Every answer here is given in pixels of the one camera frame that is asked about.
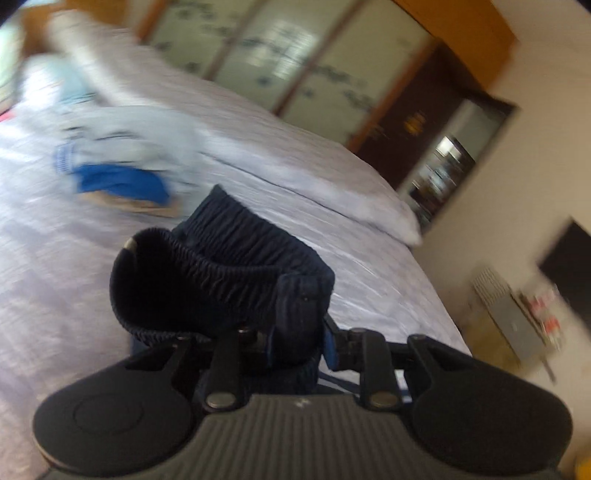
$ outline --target bed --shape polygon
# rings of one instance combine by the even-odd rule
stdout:
[[[336,273],[329,311],[341,327],[400,342],[424,333],[467,352],[409,249],[420,242],[414,216],[360,159],[170,69],[129,32],[83,14],[57,14],[48,39],[109,104],[192,115],[204,138],[203,191],[221,184],[313,247]],[[46,468],[30,434],[42,399],[128,354],[108,296],[118,250],[142,228],[179,221],[94,206],[64,191],[51,160],[59,142],[51,115],[0,122],[2,479],[30,480]]]

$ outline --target black round pad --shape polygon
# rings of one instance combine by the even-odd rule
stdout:
[[[89,377],[49,397],[33,419],[43,456],[71,473],[115,476],[172,455],[193,414],[170,383],[155,379],[153,372]]]
[[[435,457],[482,475],[519,475],[557,462],[572,432],[550,393],[494,369],[445,372],[414,404],[413,428]]]

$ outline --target gray ribbed panel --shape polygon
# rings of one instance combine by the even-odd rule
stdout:
[[[44,480],[82,480],[52,472]],[[178,454],[125,480],[469,480],[433,459],[400,419],[360,408],[350,395],[255,395],[208,416]],[[490,477],[508,480],[508,477]],[[520,480],[560,479],[554,472]]]

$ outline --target black screen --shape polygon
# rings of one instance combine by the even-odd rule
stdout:
[[[591,326],[591,236],[578,223],[571,223],[540,270]]]

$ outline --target dark brown door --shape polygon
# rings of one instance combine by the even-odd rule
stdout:
[[[356,152],[393,188],[439,138],[466,97],[466,83],[449,59],[449,48],[441,44]]]

